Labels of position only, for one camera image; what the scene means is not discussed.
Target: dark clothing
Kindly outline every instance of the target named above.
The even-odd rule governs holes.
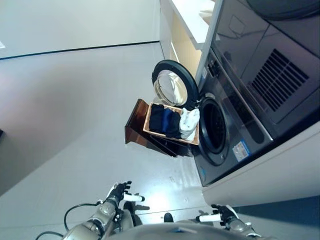
[[[149,120],[149,130],[164,134],[168,138],[181,139],[179,130],[180,114],[164,106],[152,104]]]
[[[156,132],[156,133],[161,133],[163,115],[164,115],[164,106],[152,104],[150,121],[149,121],[150,131]]]
[[[168,127],[170,125],[172,113],[173,113],[173,111],[171,111],[169,108],[164,109],[163,116],[162,116],[162,128],[161,128],[162,133],[167,132]]]
[[[165,136],[168,138],[181,139],[181,133],[179,130],[180,114],[178,112],[173,112],[171,115],[171,120],[169,127],[166,130]]]

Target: black baseboard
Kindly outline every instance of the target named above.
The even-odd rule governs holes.
[[[116,44],[116,45],[107,45],[107,46],[91,46],[91,47],[83,47],[83,48],[57,50],[57,51],[45,51],[45,52],[30,53],[30,54],[17,55],[17,56],[0,57],[0,60],[15,59],[15,58],[22,58],[22,57],[42,55],[42,54],[55,54],[55,53],[63,53],[63,52],[71,52],[71,51],[80,51],[80,50],[88,50],[88,49],[103,49],[103,48],[123,47],[123,46],[132,46],[132,45],[141,45],[141,44],[154,44],[159,42],[160,41],[144,41],[144,42]]]

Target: wooden stand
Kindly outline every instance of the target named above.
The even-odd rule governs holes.
[[[125,144],[134,142],[160,153],[177,157],[190,156],[188,144],[164,139],[143,131],[149,105],[138,99],[124,127]]]

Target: white fingertip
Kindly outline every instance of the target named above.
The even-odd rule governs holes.
[[[217,222],[217,221],[221,221],[221,216],[220,216],[220,214],[204,215],[204,216],[200,216],[199,220],[202,223],[205,223],[205,222]]]
[[[139,195],[124,194],[123,200],[128,201],[128,202],[142,202],[143,198],[142,198],[142,196],[139,196]]]

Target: vent grille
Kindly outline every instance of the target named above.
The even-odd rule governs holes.
[[[274,49],[252,82],[252,86],[275,112],[308,78],[302,70]]]

